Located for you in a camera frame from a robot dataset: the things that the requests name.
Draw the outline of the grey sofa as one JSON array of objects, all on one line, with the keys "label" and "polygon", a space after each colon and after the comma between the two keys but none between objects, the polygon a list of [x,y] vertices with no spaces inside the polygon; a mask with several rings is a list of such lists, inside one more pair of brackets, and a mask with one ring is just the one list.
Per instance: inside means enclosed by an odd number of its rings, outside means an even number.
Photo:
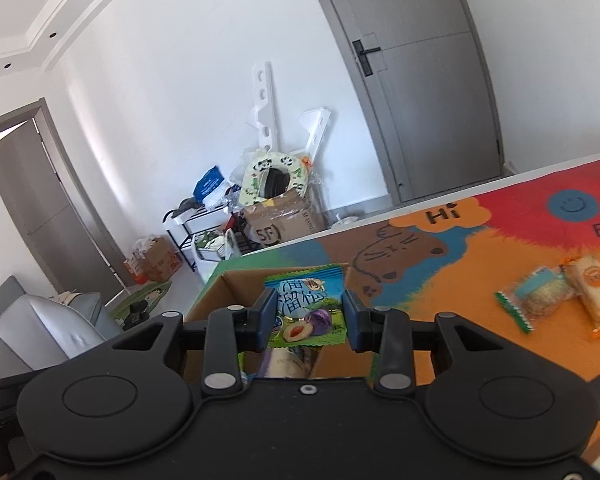
[{"label": "grey sofa", "polygon": [[0,286],[0,379],[68,361],[121,333],[98,292],[48,299],[13,276]]}]

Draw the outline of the long purple cracker packet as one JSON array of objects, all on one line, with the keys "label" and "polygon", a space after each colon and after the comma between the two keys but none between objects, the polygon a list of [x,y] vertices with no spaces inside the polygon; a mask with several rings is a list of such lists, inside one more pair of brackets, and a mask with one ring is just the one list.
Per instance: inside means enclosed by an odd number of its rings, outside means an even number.
[{"label": "long purple cracker packet", "polygon": [[309,347],[269,348],[258,371],[264,378],[308,378],[320,352]]}]

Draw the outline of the white perforated bracket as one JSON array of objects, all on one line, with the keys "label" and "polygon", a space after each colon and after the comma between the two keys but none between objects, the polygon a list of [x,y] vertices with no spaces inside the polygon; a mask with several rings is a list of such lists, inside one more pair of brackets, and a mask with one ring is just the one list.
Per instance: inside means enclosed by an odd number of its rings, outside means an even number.
[{"label": "white perforated bracket", "polygon": [[253,66],[252,91],[254,104],[248,125],[257,130],[259,148],[278,152],[278,121],[270,62],[259,62]]}]

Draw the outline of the brown cardboard box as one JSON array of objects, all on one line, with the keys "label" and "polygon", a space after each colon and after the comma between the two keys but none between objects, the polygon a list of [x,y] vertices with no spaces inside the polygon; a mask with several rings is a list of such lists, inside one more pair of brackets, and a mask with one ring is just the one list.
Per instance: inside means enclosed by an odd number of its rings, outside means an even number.
[{"label": "brown cardboard box", "polygon": [[[263,362],[262,353],[253,352],[253,345],[261,346],[266,341],[260,336],[265,321],[275,318],[274,309],[261,312],[262,295],[267,295],[264,286],[267,278],[279,274],[297,272],[294,268],[260,268],[228,270],[215,275],[196,300],[193,309],[184,318],[185,322],[205,321],[214,311],[227,310],[231,306],[241,307],[237,313],[236,344],[239,351],[246,354],[245,370],[254,373]],[[323,346],[308,374],[311,378],[364,377],[372,371],[373,356],[370,353],[356,353],[347,341],[342,344]]]}]

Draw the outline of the grey door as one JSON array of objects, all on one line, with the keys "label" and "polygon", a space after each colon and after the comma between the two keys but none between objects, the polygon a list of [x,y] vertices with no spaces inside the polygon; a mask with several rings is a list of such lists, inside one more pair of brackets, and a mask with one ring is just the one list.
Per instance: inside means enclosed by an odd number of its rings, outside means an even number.
[{"label": "grey door", "polygon": [[43,99],[0,117],[0,194],[56,292],[98,292],[107,302],[131,284]]},{"label": "grey door", "polygon": [[[466,0],[318,0],[395,204],[503,173],[500,121]],[[352,42],[366,49],[365,77]]]}]

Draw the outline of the small printed carton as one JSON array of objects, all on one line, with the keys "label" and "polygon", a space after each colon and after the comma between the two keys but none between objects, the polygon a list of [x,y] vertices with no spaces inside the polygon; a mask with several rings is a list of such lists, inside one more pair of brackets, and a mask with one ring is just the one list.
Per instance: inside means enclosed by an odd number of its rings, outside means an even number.
[{"label": "small printed carton", "polygon": [[181,269],[182,262],[172,244],[163,236],[149,235],[132,244],[124,265],[137,284],[148,281],[164,283]]}]

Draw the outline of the white shopping bag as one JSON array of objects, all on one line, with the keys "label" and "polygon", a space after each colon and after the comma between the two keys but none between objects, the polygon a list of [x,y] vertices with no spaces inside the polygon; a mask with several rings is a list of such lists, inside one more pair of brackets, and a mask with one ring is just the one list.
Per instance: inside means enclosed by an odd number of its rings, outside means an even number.
[{"label": "white shopping bag", "polygon": [[208,229],[193,238],[196,256],[200,260],[221,262],[242,255],[232,230]]}]

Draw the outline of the SF cardboard box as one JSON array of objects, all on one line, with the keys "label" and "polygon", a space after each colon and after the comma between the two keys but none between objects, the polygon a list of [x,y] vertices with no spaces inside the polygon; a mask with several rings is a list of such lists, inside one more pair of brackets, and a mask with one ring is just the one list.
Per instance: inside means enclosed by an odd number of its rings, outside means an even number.
[{"label": "SF cardboard box", "polygon": [[300,196],[296,190],[245,206],[250,240],[263,247],[290,242],[326,229],[321,203],[313,190]]}]

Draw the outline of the round biscuit packet green edge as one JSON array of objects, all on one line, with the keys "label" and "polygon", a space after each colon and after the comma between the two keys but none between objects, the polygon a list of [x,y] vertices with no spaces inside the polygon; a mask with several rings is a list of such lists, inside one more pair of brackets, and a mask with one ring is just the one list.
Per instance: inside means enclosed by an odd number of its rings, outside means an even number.
[{"label": "round biscuit packet green edge", "polygon": [[513,285],[494,292],[498,305],[525,334],[534,331],[537,318],[555,313],[574,296],[563,266],[539,266]]}]

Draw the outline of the blue plastic bag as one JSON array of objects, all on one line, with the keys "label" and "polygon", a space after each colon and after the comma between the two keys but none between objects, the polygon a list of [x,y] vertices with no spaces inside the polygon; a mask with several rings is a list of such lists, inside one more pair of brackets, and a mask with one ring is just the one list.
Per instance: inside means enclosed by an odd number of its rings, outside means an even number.
[{"label": "blue plastic bag", "polygon": [[224,177],[218,166],[211,167],[202,178],[196,183],[193,189],[193,198],[198,203],[202,203],[204,199],[218,188]]}]

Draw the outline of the black shoe rack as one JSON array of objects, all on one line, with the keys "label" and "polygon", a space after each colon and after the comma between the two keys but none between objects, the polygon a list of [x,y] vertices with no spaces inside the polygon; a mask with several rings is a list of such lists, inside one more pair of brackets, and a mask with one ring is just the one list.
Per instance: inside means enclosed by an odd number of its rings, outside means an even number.
[{"label": "black shoe rack", "polygon": [[189,209],[179,214],[176,210],[169,210],[163,216],[162,225],[181,259],[190,270],[196,272],[195,235],[224,226],[229,218],[230,215],[222,207]]}]

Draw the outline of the plum candy packet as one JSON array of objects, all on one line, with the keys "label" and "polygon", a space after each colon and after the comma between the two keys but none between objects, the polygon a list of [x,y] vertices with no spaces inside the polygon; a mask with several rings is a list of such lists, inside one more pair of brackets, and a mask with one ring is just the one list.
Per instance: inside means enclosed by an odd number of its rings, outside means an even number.
[{"label": "plum candy packet", "polygon": [[264,286],[277,292],[270,348],[326,347],[346,342],[341,266],[332,264],[271,275],[264,280]]}]

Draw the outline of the green snack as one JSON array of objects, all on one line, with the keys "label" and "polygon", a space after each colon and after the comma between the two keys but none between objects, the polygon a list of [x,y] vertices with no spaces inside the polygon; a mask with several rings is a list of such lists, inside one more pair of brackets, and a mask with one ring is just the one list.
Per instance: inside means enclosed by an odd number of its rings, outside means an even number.
[{"label": "green snack", "polygon": [[238,364],[242,374],[249,376],[253,373],[253,356],[251,352],[240,352]]}]

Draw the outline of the orange rice cracker packet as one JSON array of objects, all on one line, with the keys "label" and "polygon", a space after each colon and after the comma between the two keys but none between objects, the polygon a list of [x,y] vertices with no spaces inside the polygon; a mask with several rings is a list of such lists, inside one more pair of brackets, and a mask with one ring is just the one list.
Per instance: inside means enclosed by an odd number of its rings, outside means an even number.
[{"label": "orange rice cracker packet", "polygon": [[588,312],[592,336],[600,338],[600,259],[593,255],[568,258],[562,263],[562,270]]}]

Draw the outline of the colourful cartoon table mat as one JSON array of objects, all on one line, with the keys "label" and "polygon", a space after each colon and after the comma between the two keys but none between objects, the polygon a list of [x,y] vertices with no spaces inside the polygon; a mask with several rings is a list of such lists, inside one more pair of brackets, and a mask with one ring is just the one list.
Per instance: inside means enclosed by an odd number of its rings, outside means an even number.
[{"label": "colourful cartoon table mat", "polygon": [[[192,310],[252,304],[263,280],[302,266],[344,264],[366,306],[396,307],[415,320],[454,311],[592,382],[600,402],[600,337],[570,299],[523,332],[496,300],[541,266],[600,260],[600,158],[564,162],[408,207],[320,237],[227,261]],[[586,450],[600,460],[600,423]]]}]

